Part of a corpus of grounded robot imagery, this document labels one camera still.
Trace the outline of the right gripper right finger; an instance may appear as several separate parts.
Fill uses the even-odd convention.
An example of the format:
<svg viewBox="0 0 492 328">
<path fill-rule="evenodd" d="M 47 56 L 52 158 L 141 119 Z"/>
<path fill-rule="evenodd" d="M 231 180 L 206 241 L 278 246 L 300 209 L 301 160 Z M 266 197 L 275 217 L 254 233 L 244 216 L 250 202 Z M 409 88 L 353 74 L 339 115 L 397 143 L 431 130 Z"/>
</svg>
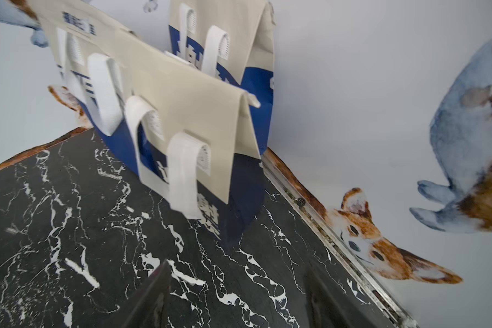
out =
<svg viewBox="0 0 492 328">
<path fill-rule="evenodd" d="M 306 269 L 305 289 L 310 327 L 376 327 L 355 304 L 332 293 L 312 263 Z"/>
</svg>

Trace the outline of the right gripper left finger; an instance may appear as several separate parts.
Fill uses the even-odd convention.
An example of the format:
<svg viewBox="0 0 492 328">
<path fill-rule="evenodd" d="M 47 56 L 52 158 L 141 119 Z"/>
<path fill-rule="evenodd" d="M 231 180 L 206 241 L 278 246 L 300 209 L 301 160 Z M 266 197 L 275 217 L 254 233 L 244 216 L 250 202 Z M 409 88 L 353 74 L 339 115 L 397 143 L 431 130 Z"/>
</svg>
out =
<svg viewBox="0 0 492 328">
<path fill-rule="evenodd" d="M 164 262 L 101 327 L 166 327 L 171 280 L 172 268 Z"/>
</svg>

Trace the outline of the dark blue white bag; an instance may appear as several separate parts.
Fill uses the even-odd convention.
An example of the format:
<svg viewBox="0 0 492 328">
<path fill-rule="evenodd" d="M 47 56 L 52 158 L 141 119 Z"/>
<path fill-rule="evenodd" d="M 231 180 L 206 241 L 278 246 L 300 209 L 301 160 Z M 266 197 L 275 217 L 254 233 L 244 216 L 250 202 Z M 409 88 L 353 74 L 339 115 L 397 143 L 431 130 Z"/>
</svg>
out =
<svg viewBox="0 0 492 328">
<path fill-rule="evenodd" d="M 222 243 L 239 240 L 264 202 L 265 178 L 245 90 L 120 34 L 131 82 L 124 116 L 143 184 Z"/>
</svg>

